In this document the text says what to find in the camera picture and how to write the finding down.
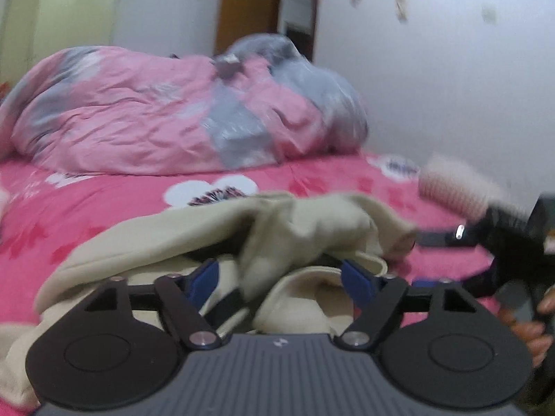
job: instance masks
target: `beige cloth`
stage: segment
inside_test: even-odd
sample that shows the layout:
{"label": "beige cloth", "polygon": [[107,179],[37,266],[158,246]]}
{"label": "beige cloth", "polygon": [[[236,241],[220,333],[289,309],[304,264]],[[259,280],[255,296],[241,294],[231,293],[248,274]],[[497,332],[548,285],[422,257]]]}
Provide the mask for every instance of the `beige cloth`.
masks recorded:
{"label": "beige cloth", "polygon": [[353,322],[353,302],[334,267],[303,267],[279,280],[253,320],[269,335],[329,333],[340,335]]}
{"label": "beige cloth", "polygon": [[34,302],[42,314],[37,327],[0,326],[0,397],[20,408],[37,405],[24,369],[27,350],[99,281],[123,275],[130,284],[144,284],[169,272],[186,274],[199,263],[183,254],[210,246],[217,251],[221,242],[241,233],[247,234],[239,253],[235,261],[224,258],[218,290],[203,313],[234,288],[234,281],[250,301],[323,253],[357,258],[363,265],[366,260],[375,264],[376,256],[400,259],[410,252],[416,228],[362,194],[302,200],[286,193],[261,194],[119,223],[77,247],[44,283]]}

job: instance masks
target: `gray gripper base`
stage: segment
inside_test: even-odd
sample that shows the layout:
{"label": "gray gripper base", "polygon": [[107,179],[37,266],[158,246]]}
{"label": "gray gripper base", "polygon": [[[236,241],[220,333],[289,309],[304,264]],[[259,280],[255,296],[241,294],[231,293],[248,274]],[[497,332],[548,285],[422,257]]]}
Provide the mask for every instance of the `gray gripper base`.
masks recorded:
{"label": "gray gripper base", "polygon": [[412,400],[365,353],[328,335],[234,335],[189,356],[164,389],[131,406],[80,413],[46,404],[36,416],[524,416],[512,404],[459,413]]}

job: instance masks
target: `metal screw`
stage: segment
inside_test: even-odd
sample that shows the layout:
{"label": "metal screw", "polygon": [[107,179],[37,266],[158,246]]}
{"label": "metal screw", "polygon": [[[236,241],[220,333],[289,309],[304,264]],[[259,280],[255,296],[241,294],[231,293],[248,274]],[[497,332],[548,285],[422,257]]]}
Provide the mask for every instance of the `metal screw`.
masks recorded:
{"label": "metal screw", "polygon": [[363,332],[347,332],[343,333],[341,339],[345,344],[352,347],[364,346],[370,342],[370,337]]}
{"label": "metal screw", "polygon": [[458,240],[461,240],[463,234],[464,234],[464,225],[459,225],[459,226],[457,227],[457,232],[455,233],[454,236],[455,236]]}
{"label": "metal screw", "polygon": [[214,344],[217,340],[217,337],[212,332],[195,332],[191,336],[189,336],[189,341],[195,346],[210,346]]}

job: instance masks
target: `hand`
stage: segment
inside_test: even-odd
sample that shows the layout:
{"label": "hand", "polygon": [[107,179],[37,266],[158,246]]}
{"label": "hand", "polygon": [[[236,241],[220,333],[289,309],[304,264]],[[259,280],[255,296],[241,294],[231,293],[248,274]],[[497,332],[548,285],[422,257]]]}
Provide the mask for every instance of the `hand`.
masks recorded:
{"label": "hand", "polygon": [[[555,289],[550,290],[539,303],[538,311],[542,314],[555,312]],[[553,337],[544,334],[545,325],[541,322],[517,322],[514,314],[504,308],[499,310],[497,316],[516,336],[526,343],[534,358],[534,367],[540,366],[543,360],[546,359],[547,350],[553,344]]]}

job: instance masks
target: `black circular pad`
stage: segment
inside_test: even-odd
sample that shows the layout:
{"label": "black circular pad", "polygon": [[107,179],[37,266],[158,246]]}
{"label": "black circular pad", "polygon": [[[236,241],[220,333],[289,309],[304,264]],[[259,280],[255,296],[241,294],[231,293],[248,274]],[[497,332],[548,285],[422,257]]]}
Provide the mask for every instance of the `black circular pad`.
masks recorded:
{"label": "black circular pad", "polygon": [[430,343],[429,356],[447,370],[473,372],[493,361],[493,348],[474,336],[445,335]]}
{"label": "black circular pad", "polygon": [[85,372],[109,371],[131,355],[131,345],[115,335],[91,335],[78,339],[66,349],[66,361]]}
{"label": "black circular pad", "polygon": [[40,399],[99,411],[153,394],[178,363],[176,343],[156,327],[117,312],[80,312],[60,320],[32,345],[27,375]]}
{"label": "black circular pad", "polygon": [[474,324],[469,316],[427,319],[393,333],[381,351],[392,381],[418,400],[458,410],[513,398],[531,371],[526,345],[500,323]]}

